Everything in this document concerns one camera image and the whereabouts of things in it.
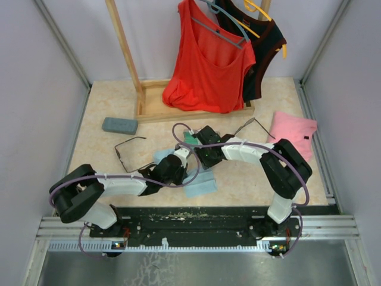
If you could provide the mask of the grey glasses case green lining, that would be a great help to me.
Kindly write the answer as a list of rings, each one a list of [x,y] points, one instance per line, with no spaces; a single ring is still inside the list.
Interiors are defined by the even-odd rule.
[[[185,130],[183,131],[184,142],[186,144],[188,144],[188,145],[199,145],[199,142],[198,142],[198,140],[195,137],[187,137],[187,136],[185,136]]]

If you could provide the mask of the light blue cleaning cloth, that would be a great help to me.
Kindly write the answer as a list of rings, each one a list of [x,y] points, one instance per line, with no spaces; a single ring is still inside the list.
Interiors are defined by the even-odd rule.
[[[173,154],[174,149],[165,149],[156,151],[152,156],[152,161],[154,164],[158,164],[162,159],[166,158],[168,155]]]

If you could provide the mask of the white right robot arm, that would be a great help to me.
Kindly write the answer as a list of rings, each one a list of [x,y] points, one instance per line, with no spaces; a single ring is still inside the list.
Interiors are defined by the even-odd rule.
[[[204,169],[223,160],[259,164],[274,191],[267,210],[266,229],[278,236],[287,228],[287,219],[300,189],[307,187],[312,168],[287,139],[272,144],[258,144],[233,134],[220,136],[210,126],[192,135],[199,146],[194,148]]]

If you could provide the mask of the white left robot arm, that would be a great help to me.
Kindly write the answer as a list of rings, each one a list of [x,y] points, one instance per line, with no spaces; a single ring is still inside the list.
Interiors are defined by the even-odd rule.
[[[179,151],[158,164],[126,174],[99,173],[90,164],[83,164],[51,187],[49,202],[62,223],[91,223],[115,237],[123,232],[124,222],[116,208],[100,202],[101,198],[147,196],[164,186],[179,186],[186,178],[187,168],[188,157]]]

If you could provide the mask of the blue-grey glasses case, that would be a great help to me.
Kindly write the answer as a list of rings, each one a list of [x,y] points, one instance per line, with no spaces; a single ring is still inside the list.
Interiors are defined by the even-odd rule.
[[[106,117],[102,124],[102,130],[111,133],[134,135],[137,129],[138,121],[133,119]]]

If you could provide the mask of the wooden clothes rack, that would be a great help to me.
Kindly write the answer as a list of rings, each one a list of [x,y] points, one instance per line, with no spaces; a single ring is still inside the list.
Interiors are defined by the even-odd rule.
[[[139,79],[117,6],[114,1],[106,1],[105,3],[120,44],[124,60],[135,87],[137,98],[135,118],[139,123],[209,119],[229,116],[250,116],[254,113],[255,107],[252,106],[250,102],[247,102],[245,104],[245,108],[241,110],[225,114],[209,113],[206,111],[182,111],[165,105],[162,101],[162,93],[170,80]]]

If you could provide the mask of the red tank top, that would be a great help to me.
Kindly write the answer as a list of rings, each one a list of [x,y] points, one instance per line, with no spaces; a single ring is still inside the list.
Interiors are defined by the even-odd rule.
[[[163,103],[183,111],[243,109],[244,77],[255,64],[251,40],[219,27],[195,1],[180,2],[178,13],[179,51]]]

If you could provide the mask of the folded pink t-shirt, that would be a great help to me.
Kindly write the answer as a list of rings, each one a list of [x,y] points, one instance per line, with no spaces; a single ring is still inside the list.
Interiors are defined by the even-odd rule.
[[[316,130],[317,122],[315,120],[276,111],[273,115],[267,142],[275,143],[280,139],[287,139],[304,160],[309,161],[313,156],[311,144]]]

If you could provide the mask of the black maroon-trimmed tank top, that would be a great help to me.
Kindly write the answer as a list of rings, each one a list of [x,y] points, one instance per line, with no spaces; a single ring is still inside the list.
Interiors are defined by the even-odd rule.
[[[217,1],[230,15],[243,23],[243,28],[251,39],[255,64],[247,71],[243,82],[243,101],[262,97],[261,82],[272,59],[287,44],[274,20],[258,21],[240,10],[232,1]]]

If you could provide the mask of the grey clothes hanger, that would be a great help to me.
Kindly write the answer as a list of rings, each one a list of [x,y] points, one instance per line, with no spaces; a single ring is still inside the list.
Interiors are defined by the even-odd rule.
[[[208,7],[211,14],[215,15],[216,23],[206,23],[204,20],[197,19],[194,16],[190,16],[190,19],[211,32],[217,38],[224,40],[225,42],[233,45],[235,48],[242,49],[246,43],[251,43],[246,29],[230,15],[223,7],[221,7],[217,1],[202,1]]]

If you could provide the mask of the yellow clothes hanger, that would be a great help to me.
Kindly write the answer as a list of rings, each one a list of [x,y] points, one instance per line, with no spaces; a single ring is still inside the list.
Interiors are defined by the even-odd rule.
[[[258,21],[272,21],[269,15],[271,0],[262,0],[260,4],[255,1],[243,0],[245,9],[251,13],[258,13]]]

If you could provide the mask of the black frame eyeglasses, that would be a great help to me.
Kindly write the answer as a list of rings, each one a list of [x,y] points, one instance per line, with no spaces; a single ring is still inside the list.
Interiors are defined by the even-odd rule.
[[[131,173],[146,168],[153,163],[152,156],[146,152],[144,136],[134,136],[114,146],[116,156],[123,169]]]

